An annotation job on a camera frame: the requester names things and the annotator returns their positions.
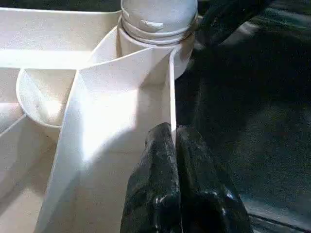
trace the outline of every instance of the plastic divider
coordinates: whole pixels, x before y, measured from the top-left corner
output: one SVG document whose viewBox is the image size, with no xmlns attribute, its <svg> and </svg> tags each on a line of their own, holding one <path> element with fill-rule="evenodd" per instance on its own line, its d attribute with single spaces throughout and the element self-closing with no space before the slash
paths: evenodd
<svg viewBox="0 0 311 233">
<path fill-rule="evenodd" d="M 147 132 L 167 121 L 175 131 L 170 52 L 144 49 L 78 72 L 36 233 L 119 232 Z"/>
<path fill-rule="evenodd" d="M 80 68 L 120 14 L 0 8 L 0 66 Z"/>
</svg>

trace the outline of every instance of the white plastic tray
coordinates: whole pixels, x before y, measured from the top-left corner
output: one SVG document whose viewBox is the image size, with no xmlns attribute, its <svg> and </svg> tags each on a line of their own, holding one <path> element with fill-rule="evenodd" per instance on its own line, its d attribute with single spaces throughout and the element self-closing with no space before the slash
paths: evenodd
<svg viewBox="0 0 311 233">
<path fill-rule="evenodd" d="M 174 136 L 194 36 L 150 47 L 119 17 L 0 8 L 0 232 L 119 232 L 147 132 Z"/>
</svg>

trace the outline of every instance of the white plastic cylinder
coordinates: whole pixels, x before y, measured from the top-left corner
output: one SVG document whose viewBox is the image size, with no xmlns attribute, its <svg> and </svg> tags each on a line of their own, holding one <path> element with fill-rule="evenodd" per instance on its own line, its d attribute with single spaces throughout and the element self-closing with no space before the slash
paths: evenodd
<svg viewBox="0 0 311 233">
<path fill-rule="evenodd" d="M 197 24 L 197 0 L 122 0 L 121 9 L 126 32 L 152 45 L 179 43 Z"/>
</svg>

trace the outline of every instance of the white plastic part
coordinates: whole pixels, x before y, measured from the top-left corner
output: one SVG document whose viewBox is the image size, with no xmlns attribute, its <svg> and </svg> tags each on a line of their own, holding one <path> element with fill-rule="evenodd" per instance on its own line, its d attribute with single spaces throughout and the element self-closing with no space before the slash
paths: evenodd
<svg viewBox="0 0 311 233">
<path fill-rule="evenodd" d="M 18 72 L 0 67 L 0 134 L 23 115 L 15 94 Z"/>
<path fill-rule="evenodd" d="M 179 43 L 197 25 L 197 0 L 122 0 L 121 9 L 126 32 L 147 44 Z"/>
<path fill-rule="evenodd" d="M 79 68 L 119 16 L 0 8 L 0 67 Z"/>
<path fill-rule="evenodd" d="M 174 57 L 175 79 L 180 77 L 187 68 L 193 45 L 195 42 L 195 35 L 191 34 L 188 38 L 181 41 L 179 44 L 161 46 L 150 45 L 139 42 L 130 37 L 123 29 L 121 18 L 118 26 L 113 28 L 110 33 L 98 44 L 92 52 L 87 64 L 94 65 L 100 62 L 111 61 L 122 56 L 143 50 L 145 48 L 166 48 L 171 51 L 176 50 Z"/>
<path fill-rule="evenodd" d="M 170 51 L 148 48 L 79 71 L 36 233 L 119 232 L 147 132 L 162 122 L 175 132 Z"/>
<path fill-rule="evenodd" d="M 194 35 L 142 43 L 119 16 L 0 8 L 0 232 L 119 232 L 147 132 L 168 122 L 175 139 L 174 79 Z M 29 180 L 48 176 L 55 142 L 38 195 Z"/>
<path fill-rule="evenodd" d="M 45 127 L 60 129 L 75 70 L 22 69 L 16 93 L 24 112 Z"/>
</svg>

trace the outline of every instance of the curved plastic edge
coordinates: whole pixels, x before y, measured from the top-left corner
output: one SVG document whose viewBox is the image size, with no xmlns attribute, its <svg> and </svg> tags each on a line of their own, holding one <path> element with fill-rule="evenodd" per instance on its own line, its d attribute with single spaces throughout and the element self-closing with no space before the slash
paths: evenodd
<svg viewBox="0 0 311 233">
<path fill-rule="evenodd" d="M 22 110 L 24 111 L 24 113 L 32 120 L 34 121 L 35 123 L 41 125 L 41 126 L 44 126 L 44 127 L 47 127 L 47 128 L 53 128 L 53 129 L 61 129 L 61 125 L 58 126 L 58 125 L 50 125 L 50 124 L 47 124 L 47 123 L 44 123 L 42 121 L 38 121 L 37 119 L 34 119 L 30 114 L 29 112 L 27 111 L 27 109 L 25 108 L 25 106 L 23 105 L 23 101 L 21 101 L 20 99 L 20 95 L 19 95 L 19 83 L 20 83 L 20 79 L 22 78 L 22 74 L 26 72 L 26 69 L 20 69 L 19 71 L 19 74 L 18 74 L 18 77 L 17 77 L 17 81 L 16 81 L 16 97 L 17 97 L 17 100 L 18 100 L 18 103 L 20 104 L 20 107 L 22 108 Z"/>
</svg>

